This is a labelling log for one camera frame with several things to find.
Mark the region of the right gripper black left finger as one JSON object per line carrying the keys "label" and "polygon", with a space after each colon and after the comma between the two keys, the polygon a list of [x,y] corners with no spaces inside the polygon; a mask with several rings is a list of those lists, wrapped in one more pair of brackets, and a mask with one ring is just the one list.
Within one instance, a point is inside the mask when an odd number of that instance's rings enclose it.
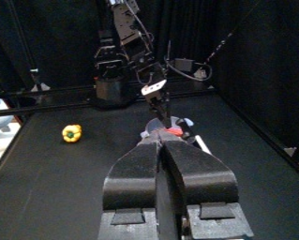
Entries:
{"label": "right gripper black left finger", "polygon": [[103,185],[98,240],[159,240],[156,220],[156,133],[118,159]]}

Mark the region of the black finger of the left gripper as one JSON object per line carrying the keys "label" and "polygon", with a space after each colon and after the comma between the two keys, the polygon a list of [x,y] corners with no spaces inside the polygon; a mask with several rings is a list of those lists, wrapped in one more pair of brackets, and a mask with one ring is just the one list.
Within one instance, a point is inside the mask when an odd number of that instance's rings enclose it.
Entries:
{"label": "black finger of the left gripper", "polygon": [[146,96],[150,104],[150,110],[155,113],[156,118],[166,128],[171,128],[170,120],[170,93],[155,91]]}
{"label": "black finger of the left gripper", "polygon": [[182,129],[182,136],[181,138],[187,142],[187,143],[194,143],[194,133],[190,129],[190,125],[187,121],[183,118],[179,118],[175,122],[177,126]]}

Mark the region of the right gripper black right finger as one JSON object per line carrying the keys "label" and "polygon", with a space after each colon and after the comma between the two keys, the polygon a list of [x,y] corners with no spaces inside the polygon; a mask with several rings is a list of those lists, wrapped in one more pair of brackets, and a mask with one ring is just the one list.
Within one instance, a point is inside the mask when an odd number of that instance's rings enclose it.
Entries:
{"label": "right gripper black right finger", "polygon": [[156,138],[159,240],[250,240],[230,168],[171,134]]}

